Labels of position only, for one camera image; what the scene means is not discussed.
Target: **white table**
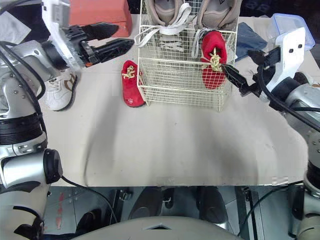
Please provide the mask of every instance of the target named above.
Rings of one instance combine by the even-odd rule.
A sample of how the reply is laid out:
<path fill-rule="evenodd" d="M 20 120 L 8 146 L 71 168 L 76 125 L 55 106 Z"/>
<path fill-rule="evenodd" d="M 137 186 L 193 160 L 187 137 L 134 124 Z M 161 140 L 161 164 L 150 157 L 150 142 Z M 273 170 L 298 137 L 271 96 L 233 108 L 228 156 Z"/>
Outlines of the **white table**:
<path fill-rule="evenodd" d="M 133 38 L 139 16 L 132 18 Z M 241 17 L 239 22 L 266 38 L 269 19 Z M 241 97 L 234 88 L 221 113 L 165 103 L 127 107 L 121 69 L 126 60 L 137 58 L 133 47 L 85 69 L 71 109 L 43 107 L 49 147 L 60 152 L 67 178 L 104 187 L 270 185 L 303 178 L 308 160 L 304 139 L 253 94 Z M 236 67 L 248 80 L 257 68 L 248 57 Z M 309 51 L 301 70 L 320 80 Z"/>

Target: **denim cloth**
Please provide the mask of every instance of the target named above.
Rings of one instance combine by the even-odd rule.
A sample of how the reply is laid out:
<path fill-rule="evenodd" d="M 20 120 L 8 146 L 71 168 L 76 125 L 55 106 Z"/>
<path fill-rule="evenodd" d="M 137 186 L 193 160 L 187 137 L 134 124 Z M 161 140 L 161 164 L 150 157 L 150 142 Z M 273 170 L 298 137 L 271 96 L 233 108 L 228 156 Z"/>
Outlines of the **denim cloth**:
<path fill-rule="evenodd" d="M 236 62 L 248 56 L 248 50 L 262 50 L 267 46 L 263 40 L 246 23 L 238 24 L 238 36 L 236 41 Z"/>

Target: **plastic container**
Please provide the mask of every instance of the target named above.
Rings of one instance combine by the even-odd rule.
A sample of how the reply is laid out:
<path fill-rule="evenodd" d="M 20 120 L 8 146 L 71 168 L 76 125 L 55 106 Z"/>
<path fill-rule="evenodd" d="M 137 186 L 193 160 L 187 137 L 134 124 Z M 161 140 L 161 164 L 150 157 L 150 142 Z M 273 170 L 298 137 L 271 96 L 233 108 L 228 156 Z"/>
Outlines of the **plastic container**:
<path fill-rule="evenodd" d="M 281 34 L 296 30 L 301 27 L 305 28 L 304 50 L 307 51 L 312 49 L 316 43 L 305 20 L 301 16 L 283 13 L 273 14 L 268 28 L 268 35 L 270 39 L 273 39 Z"/>

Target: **white wire basket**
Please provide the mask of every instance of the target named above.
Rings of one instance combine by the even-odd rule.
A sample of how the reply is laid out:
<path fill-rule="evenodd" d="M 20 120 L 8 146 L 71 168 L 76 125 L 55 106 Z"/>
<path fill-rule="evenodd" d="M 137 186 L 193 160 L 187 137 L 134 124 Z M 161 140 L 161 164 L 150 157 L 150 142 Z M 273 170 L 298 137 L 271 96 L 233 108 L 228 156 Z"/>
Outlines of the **white wire basket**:
<path fill-rule="evenodd" d="M 189 18 L 193 19 L 199 11 L 202 0 L 186 0 L 192 7 Z M 140 33 L 152 27 L 145 0 L 141 1 Z M 147 44 L 139 48 L 138 69 L 139 91 L 149 106 L 151 102 L 174 103 L 213 108 L 221 112 L 232 91 L 232 84 L 225 75 L 210 68 L 210 63 L 201 62 L 199 53 L 192 58 L 192 46 L 196 31 L 193 24 L 175 35 L 179 50 L 164 46 L 162 34 L 154 34 Z M 236 58 L 237 28 L 233 31 L 220 31 L 227 50 L 227 64 L 234 65 Z"/>

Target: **red slipper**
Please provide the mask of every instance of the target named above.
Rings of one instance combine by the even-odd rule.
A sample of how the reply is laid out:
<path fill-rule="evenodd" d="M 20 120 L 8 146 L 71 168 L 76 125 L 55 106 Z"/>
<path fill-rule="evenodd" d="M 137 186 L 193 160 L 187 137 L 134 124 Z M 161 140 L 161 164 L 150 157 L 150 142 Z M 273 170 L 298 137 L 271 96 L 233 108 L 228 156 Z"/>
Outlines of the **red slipper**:
<path fill-rule="evenodd" d="M 225 64 L 227 62 L 227 50 L 226 43 L 219 31 L 208 32 L 202 41 L 202 54 L 201 62 L 209 63 L 211 55 L 216 49 L 216 54 L 220 56 L 219 62 Z M 202 70 L 202 80 L 207 89 L 216 89 L 221 86 L 225 80 L 226 76 L 223 71 L 213 71 L 210 65 Z"/>
<path fill-rule="evenodd" d="M 136 108 L 145 104 L 138 86 L 137 73 L 138 66 L 133 61 L 126 61 L 121 71 L 122 75 L 122 94 L 125 104 L 129 107 Z"/>

